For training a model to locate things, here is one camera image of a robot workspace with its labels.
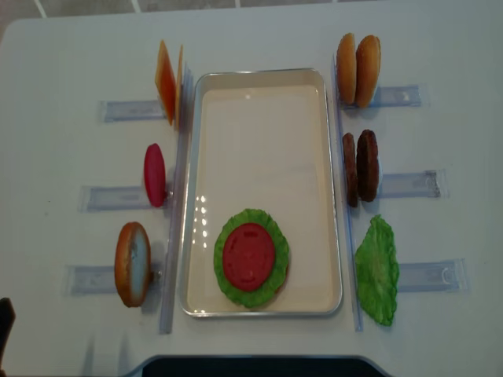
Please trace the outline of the dark robot base bottom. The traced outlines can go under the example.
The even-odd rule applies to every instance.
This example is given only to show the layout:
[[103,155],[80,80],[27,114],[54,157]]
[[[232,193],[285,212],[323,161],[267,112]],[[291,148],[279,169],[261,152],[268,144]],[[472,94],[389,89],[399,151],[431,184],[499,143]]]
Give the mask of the dark robot base bottom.
[[143,376],[383,376],[358,358],[336,357],[161,357]]

